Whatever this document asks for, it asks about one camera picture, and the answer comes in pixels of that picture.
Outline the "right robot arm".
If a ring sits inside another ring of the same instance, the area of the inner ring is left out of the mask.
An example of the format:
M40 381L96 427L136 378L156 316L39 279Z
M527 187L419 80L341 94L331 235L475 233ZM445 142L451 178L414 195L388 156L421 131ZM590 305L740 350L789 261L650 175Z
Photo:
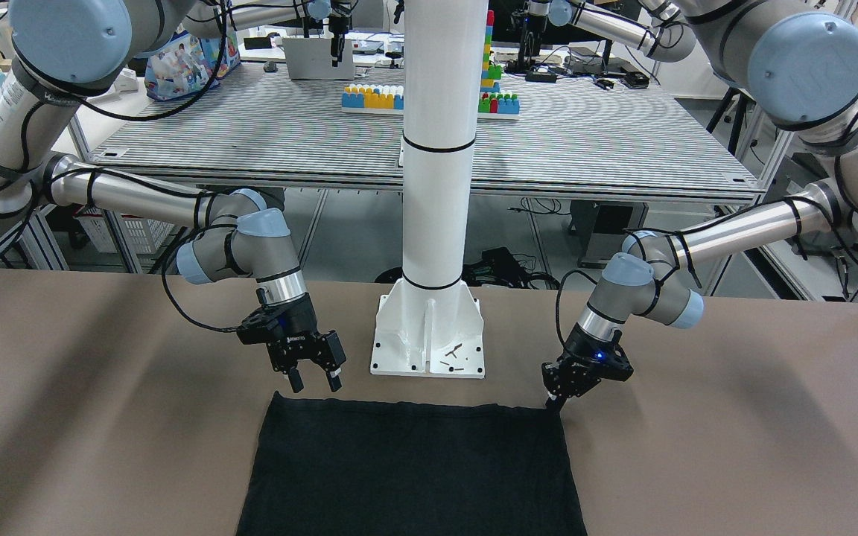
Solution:
M10 1L15 59L0 87L0 255L44 205L79 205L188 230L165 255L191 284L255 282L258 308L229 332L266 347L272 369L303 390L299 364L317 364L340 390L346 353L323 332L280 198L150 179L110 167L112 149L76 157L55 145L79 109L106 94L128 62L149 57L178 28L219 39L224 54L235 7L227 1Z

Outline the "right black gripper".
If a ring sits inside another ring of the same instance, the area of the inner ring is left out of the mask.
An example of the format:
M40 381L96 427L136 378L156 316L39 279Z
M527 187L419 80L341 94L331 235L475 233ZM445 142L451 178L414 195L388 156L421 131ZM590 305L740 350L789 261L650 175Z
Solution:
M293 393L300 393L305 384L296 368L300 360L310 360L326 371L331 392L343 387L340 367L346 354L334 331L321 333L317 329L317 314L311 296L305 294L284 303L263 303L260 312L267 317L265 343L273 370L284 373Z

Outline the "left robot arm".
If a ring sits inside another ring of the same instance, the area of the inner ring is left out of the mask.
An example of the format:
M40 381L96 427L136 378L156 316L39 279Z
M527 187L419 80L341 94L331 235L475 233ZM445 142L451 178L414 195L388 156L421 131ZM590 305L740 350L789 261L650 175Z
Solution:
M643 1L644 25L585 1L528 1L536 31L569 24L643 52L680 61L699 43L712 71L778 134L763 185L772 183L791 143L800 142L827 176L792 196L735 211L680 231L630 231L562 340L541 366L546 406L558 410L602 380L624 381L632 366L620 346L633 316L687 329L704 298L680 282L696 264L806 233L842 230L858 238L858 26L854 1L835 11L801 1Z

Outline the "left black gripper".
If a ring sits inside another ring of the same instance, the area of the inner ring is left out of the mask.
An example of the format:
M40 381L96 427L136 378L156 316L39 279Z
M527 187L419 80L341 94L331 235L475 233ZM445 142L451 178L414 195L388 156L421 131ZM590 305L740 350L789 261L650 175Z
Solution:
M555 362L541 364L541 376L548 393L548 409L559 412L569 399L581 397L601 380L627 381L634 373L620 346L622 331L601 340L574 327L563 343Z

